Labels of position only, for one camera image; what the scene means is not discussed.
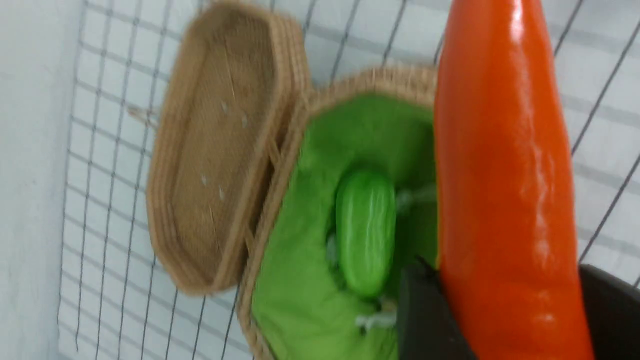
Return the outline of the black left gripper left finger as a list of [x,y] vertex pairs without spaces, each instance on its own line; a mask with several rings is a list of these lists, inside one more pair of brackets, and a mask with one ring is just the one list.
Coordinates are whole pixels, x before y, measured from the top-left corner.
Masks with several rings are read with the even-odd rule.
[[400,360],[475,360],[447,298],[439,272],[424,259],[402,269],[397,310]]

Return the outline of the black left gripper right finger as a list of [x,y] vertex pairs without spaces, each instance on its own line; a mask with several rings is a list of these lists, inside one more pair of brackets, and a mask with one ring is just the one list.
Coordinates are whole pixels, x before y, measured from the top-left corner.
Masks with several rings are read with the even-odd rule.
[[638,360],[639,289],[590,264],[579,275],[595,359]]

